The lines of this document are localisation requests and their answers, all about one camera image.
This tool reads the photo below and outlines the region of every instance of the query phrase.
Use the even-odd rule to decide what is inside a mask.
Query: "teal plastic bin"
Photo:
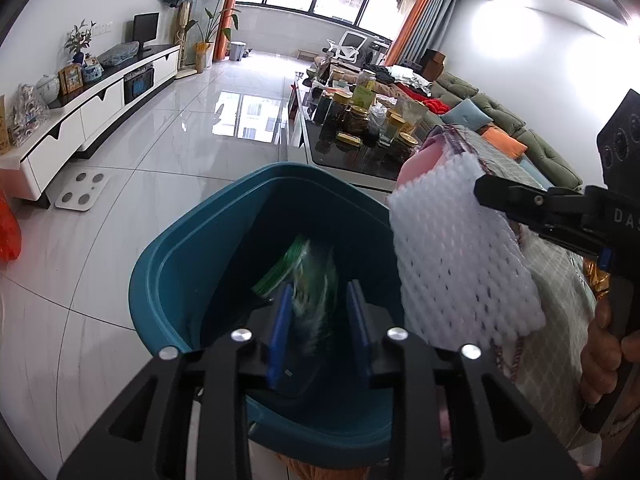
[[[318,466],[370,465],[388,456],[392,392],[367,390],[360,381],[344,301],[346,282],[358,279],[367,301],[403,323],[393,235],[381,203],[311,166],[284,162],[255,171],[149,244],[131,275],[131,317],[153,354],[167,345],[199,349],[205,319],[213,319],[219,325],[214,332],[222,334],[238,317],[231,300],[212,303],[225,286],[227,266],[242,269],[239,279],[250,286],[299,234],[334,247],[344,316],[338,318],[329,373],[302,409],[285,417],[247,397],[250,438]],[[246,261],[238,261],[240,253]]]

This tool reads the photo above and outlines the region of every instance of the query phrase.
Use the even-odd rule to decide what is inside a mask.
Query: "white tile floor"
[[[138,256],[206,197],[278,160],[260,125],[281,103],[286,111],[289,84],[307,66],[252,52],[174,82],[47,188],[53,202],[72,171],[104,168],[111,179],[92,209],[18,212],[22,254],[0,278],[0,411],[47,478],[150,358],[127,301]],[[271,452],[252,445],[251,455],[254,478],[287,479]]]

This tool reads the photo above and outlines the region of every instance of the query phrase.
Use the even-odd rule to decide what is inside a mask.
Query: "blue pillow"
[[[462,124],[473,131],[479,130],[493,121],[471,99],[465,99],[446,114],[441,115],[440,118],[445,124]]]
[[[525,170],[527,173],[529,173],[533,177],[533,180],[535,180],[538,184],[540,184],[540,186],[545,188],[545,190],[554,186],[550,182],[550,180],[546,176],[544,176],[542,173],[540,173],[540,170],[533,165],[533,162],[531,162],[527,158],[527,155],[522,156],[519,164],[520,164],[520,167],[523,170]]]

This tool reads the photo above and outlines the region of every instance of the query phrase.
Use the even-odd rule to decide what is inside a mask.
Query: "orange curtain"
[[[236,0],[225,0],[225,9],[231,9],[236,5]],[[231,15],[234,12],[232,10],[223,10],[220,16],[220,25],[218,26],[218,33],[216,34],[216,45],[213,50],[213,60],[222,61],[225,59],[226,53],[226,36],[222,32],[223,28],[231,26]]]
[[[398,58],[402,53],[402,50],[406,46],[411,34],[414,31],[415,26],[422,15],[424,7],[427,5],[429,0],[416,0],[414,6],[412,7],[409,15],[404,20],[404,24],[400,29],[400,33],[396,40],[391,44],[391,48],[389,49],[389,53],[386,55],[385,66],[392,66],[398,62]]]

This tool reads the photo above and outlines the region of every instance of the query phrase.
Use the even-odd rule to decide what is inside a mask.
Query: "silver screw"
[[[403,341],[409,337],[409,333],[399,326],[395,326],[386,331],[386,335],[389,339],[393,339],[395,341]]]
[[[163,361],[171,361],[172,359],[177,358],[179,354],[180,352],[178,352],[178,349],[175,346],[165,346],[158,352],[158,357]]]
[[[476,360],[482,355],[482,351],[476,345],[464,345],[460,351],[467,359]]]
[[[251,330],[248,330],[246,328],[238,328],[231,333],[231,339],[233,339],[234,341],[238,341],[239,343],[243,341],[249,341],[252,336],[253,334],[251,333]]]

